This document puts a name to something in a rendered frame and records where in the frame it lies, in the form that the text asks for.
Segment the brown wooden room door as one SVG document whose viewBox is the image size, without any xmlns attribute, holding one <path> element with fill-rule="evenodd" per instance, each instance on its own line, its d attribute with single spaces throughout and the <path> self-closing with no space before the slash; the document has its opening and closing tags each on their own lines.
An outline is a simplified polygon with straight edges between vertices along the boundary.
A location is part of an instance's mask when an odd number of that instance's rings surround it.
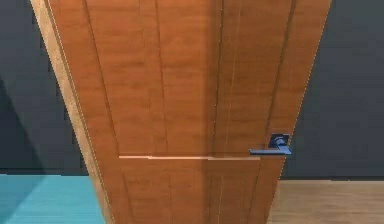
<svg viewBox="0 0 384 224">
<path fill-rule="evenodd" d="M 30 0 L 105 224 L 267 224 L 332 0 Z"/>
</svg>

